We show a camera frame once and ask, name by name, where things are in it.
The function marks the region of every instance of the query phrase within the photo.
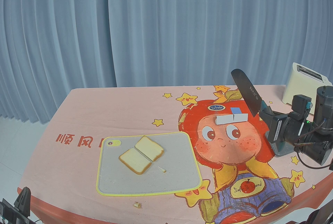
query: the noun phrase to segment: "white floor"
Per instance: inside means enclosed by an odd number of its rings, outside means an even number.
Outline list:
[[[13,204],[16,200],[23,171],[46,127],[47,124],[41,125],[39,122],[23,123],[20,120],[0,117],[0,201],[5,198]],[[332,199],[333,191],[322,205]],[[275,224],[285,224],[290,220],[302,222],[313,210],[296,210]],[[30,218],[33,221],[38,219],[32,212]]]

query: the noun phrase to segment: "cartoon hair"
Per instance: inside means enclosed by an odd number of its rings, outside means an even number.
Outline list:
[[[244,100],[229,101],[220,104],[214,104],[213,102],[214,100],[201,100],[198,101],[198,104],[188,105],[185,109],[182,110],[178,120],[178,128],[180,131],[184,131],[189,135],[195,157],[200,164],[215,169],[220,169],[223,167],[223,164],[214,163],[212,161],[206,160],[201,155],[199,155],[199,153],[195,148],[195,145],[199,139],[198,135],[199,121],[202,118],[209,115],[217,115],[225,113],[232,114],[230,109],[231,107],[239,107],[242,113],[248,113],[248,122],[251,123],[256,128],[259,135],[261,136],[262,145],[259,153],[256,156],[256,160],[260,162],[268,162],[273,158],[274,152],[265,137],[265,132],[268,131],[266,123],[264,121],[259,120],[258,114],[255,117],[252,116]],[[208,107],[211,105],[223,105],[225,106],[225,109],[221,111],[210,110],[208,109]]]

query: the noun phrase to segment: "red apple print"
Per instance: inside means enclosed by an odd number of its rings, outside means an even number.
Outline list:
[[[240,185],[240,188],[243,193],[252,193],[255,190],[255,184],[254,182],[250,181],[250,179],[248,179]]]

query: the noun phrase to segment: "black knife blade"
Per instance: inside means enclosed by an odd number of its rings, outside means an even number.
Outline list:
[[[262,99],[260,95],[242,70],[238,68],[234,69],[231,72],[231,76],[254,117],[261,107]]]

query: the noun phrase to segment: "toaster slot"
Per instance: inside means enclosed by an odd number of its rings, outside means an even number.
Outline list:
[[[306,75],[306,76],[308,76],[308,77],[310,77],[310,78],[312,78],[312,79],[315,79],[315,80],[318,80],[318,81],[321,81],[322,83],[324,83],[322,76],[317,72],[309,70],[308,68],[305,68],[301,65],[297,65],[297,71]]]

